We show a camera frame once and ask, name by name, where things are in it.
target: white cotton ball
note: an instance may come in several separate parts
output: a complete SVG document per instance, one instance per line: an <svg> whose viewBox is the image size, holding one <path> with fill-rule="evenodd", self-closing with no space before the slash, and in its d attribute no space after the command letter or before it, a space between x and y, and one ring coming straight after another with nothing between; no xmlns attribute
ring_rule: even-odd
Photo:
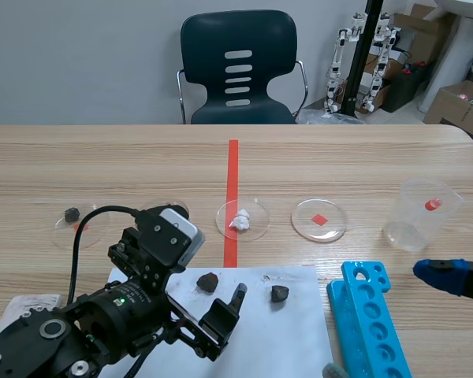
<svg viewBox="0 0 473 378"><path fill-rule="evenodd" d="M243 216L238 216L229 224L230 227L236 228L238 231L245 231L250 228L249 219Z"/></svg>
<svg viewBox="0 0 473 378"><path fill-rule="evenodd" d="M250 217L246 209L241 209L238 213L236 213L235 217L238 217L238 216L246 217L247 219L249 219Z"/></svg>

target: black chair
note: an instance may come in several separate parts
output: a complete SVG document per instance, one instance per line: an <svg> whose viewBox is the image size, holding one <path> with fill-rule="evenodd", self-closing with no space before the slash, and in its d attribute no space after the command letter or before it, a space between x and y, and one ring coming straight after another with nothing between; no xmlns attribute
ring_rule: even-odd
<svg viewBox="0 0 473 378"><path fill-rule="evenodd" d="M189 17L181 29L184 69L177 73L182 120L186 123L181 73L207 89L207 102L192 124L294 124L308 96L303 63L296 59L296 25L277 10L206 13ZM305 95L291 114L266 88L300 65Z"/></svg>

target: robotic arm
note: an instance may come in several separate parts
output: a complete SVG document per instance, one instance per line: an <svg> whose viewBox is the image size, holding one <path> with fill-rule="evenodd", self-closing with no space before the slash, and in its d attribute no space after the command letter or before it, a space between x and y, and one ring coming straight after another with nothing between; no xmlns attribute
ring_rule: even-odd
<svg viewBox="0 0 473 378"><path fill-rule="evenodd" d="M183 272L204 242L187 213L183 217L170 207L128 209L136 228L126 228L108 251L128 281L108 283L62 309L28 311L0 333L0 378L93 378L128 354L139 356L126 375L131 378L162 341L180 340L200 358L218 358L247 288L240 283L229 304L215 299L200 321L166 293L170 275ZM81 221L74 253L89 219L112 211L102 209Z"/></svg>
<svg viewBox="0 0 473 378"><path fill-rule="evenodd" d="M326 100L324 101L324 110L326 113L336 113L338 106L336 104L336 97L338 80L340 79L341 59L344 53L346 42L357 42L359 37L364 33L364 25L366 24L367 14L356 13L352 16L352 26L350 29L340 29L338 31L337 43L334 46L333 61L331 62L328 71L329 79L327 85Z"/></svg>
<svg viewBox="0 0 473 378"><path fill-rule="evenodd" d="M382 48L378 55L378 62L373 70L370 91L363 98L363 108L370 112L374 111L373 101L382 87L382 79L387 71L387 64L389 63L389 52L396 42L396 30L393 27L388 26L389 19L390 17L388 13L381 14L375 29L374 41L381 42Z"/></svg>

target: floor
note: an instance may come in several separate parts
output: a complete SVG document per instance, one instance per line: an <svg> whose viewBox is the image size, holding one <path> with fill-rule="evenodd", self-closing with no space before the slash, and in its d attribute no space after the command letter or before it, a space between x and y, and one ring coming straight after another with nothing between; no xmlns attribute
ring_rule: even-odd
<svg viewBox="0 0 473 378"><path fill-rule="evenodd" d="M414 101L409 102L394 113L387 113L385 110L378 109L367 114L356 112L356 115L368 124L423 124L425 114L420 112L417 107L419 100L420 96L417 96Z"/></svg>

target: gray wall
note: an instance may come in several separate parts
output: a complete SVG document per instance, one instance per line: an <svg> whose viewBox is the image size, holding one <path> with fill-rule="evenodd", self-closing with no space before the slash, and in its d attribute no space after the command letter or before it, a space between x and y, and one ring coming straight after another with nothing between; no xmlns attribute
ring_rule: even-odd
<svg viewBox="0 0 473 378"><path fill-rule="evenodd" d="M385 1L391 12L406 5ZM337 29L364 6L362 0L0 0L0 124L180 123L175 73L182 22L231 9L292 16L313 102L324 95ZM348 49L345 68L351 56ZM206 92L185 88L190 114ZM269 92L296 109L299 70L272 81Z"/></svg>

